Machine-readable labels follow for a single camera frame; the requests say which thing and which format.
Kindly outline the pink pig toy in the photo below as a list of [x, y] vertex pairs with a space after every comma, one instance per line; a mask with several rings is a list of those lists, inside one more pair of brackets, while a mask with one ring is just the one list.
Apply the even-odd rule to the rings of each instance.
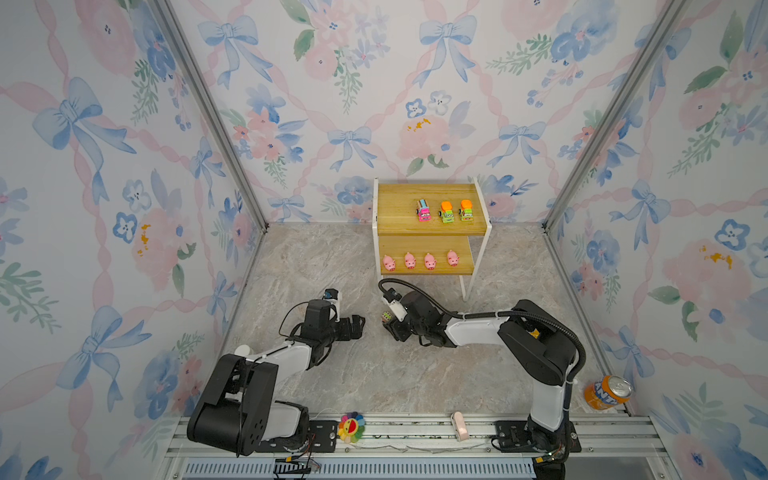
[[386, 271], [393, 272], [396, 270], [396, 261], [389, 255], [385, 255], [382, 258], [382, 264]]
[[404, 263], [407, 269], [411, 270], [416, 267], [416, 258], [413, 254], [410, 252], [406, 253], [404, 256]]
[[436, 258], [431, 254], [427, 253], [424, 256], [424, 266], [427, 270], [434, 270], [436, 268], [437, 262]]
[[460, 257], [454, 250], [449, 250], [446, 254], [446, 260], [449, 266], [457, 267], [460, 263]]

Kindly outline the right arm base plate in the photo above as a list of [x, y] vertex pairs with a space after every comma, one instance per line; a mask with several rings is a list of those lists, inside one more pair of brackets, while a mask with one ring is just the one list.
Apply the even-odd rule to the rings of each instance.
[[580, 453], [582, 446], [572, 422], [551, 432], [527, 420], [500, 420], [494, 423], [492, 445], [504, 453]]

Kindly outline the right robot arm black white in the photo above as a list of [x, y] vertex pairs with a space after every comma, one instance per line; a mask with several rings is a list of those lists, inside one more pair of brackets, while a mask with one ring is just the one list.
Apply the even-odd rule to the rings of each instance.
[[578, 335], [531, 300], [508, 310], [460, 313], [401, 279], [378, 282], [394, 315], [384, 322], [392, 337], [415, 336], [423, 347], [491, 345], [506, 348], [533, 379], [533, 401], [525, 431], [532, 448], [564, 457], [570, 449], [573, 382], [587, 355]]

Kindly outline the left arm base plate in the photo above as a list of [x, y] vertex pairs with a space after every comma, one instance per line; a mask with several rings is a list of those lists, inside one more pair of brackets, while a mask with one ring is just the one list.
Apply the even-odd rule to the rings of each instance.
[[260, 442], [255, 452], [299, 454], [311, 450], [313, 453], [333, 453], [338, 439], [337, 430], [338, 422], [335, 420], [310, 420], [306, 425], [300, 425], [290, 437]]

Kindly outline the pink teal toy truck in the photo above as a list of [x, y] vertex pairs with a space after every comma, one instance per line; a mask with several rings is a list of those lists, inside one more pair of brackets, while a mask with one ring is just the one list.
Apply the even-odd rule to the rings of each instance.
[[431, 210], [425, 199], [419, 199], [417, 201], [417, 217], [420, 222], [428, 222], [431, 220]]

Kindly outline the orange green toy truck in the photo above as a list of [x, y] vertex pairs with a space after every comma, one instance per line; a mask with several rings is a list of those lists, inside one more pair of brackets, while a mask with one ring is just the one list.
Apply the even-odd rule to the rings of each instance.
[[454, 209], [450, 201], [441, 202], [439, 215], [444, 224], [450, 224], [455, 221]]

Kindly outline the orange yellow toy truck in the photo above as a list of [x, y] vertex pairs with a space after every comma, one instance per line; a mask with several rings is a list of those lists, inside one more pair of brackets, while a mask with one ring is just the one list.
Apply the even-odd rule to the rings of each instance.
[[471, 222], [474, 220], [473, 203], [469, 199], [463, 199], [460, 202], [459, 208], [460, 219], [463, 222]]

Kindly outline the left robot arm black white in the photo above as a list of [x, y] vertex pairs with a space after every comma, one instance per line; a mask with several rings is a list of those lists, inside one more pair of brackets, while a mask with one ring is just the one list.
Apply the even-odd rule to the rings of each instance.
[[304, 301], [304, 319], [273, 349], [221, 356], [191, 414], [186, 435], [195, 443], [248, 456], [258, 448], [296, 452], [312, 443], [308, 408], [278, 400], [292, 376], [318, 367], [338, 342], [362, 337], [366, 319], [342, 317], [334, 296]]

